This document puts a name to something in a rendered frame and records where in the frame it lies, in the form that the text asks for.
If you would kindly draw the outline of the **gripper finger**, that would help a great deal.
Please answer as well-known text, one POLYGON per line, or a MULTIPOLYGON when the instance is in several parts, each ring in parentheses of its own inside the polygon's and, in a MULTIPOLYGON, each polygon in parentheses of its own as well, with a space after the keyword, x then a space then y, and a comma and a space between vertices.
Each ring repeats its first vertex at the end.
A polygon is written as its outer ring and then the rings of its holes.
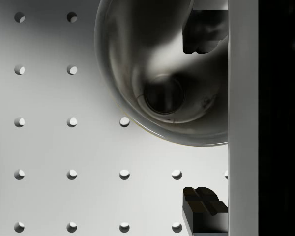
POLYGON ((182 211, 192 233, 227 233, 228 207, 207 187, 185 187, 182 211))
POLYGON ((191 10, 182 31, 182 48, 186 54, 213 51, 228 36, 228 10, 191 10))

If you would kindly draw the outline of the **yellow mug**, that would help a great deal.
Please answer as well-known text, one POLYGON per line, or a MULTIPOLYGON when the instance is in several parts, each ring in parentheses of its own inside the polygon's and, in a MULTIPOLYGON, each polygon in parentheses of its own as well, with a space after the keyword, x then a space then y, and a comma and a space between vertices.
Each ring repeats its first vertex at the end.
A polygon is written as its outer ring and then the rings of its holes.
POLYGON ((94 29, 102 77, 140 127, 188 146, 228 142, 228 36, 186 54, 191 10, 228 10, 229 0, 101 0, 94 29))

